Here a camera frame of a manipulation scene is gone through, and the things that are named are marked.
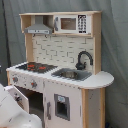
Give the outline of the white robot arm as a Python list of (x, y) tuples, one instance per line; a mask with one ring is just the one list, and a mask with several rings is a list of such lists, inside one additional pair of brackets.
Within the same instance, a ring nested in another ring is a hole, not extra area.
[(42, 128), (41, 119), (24, 111), (0, 84), (0, 128)]

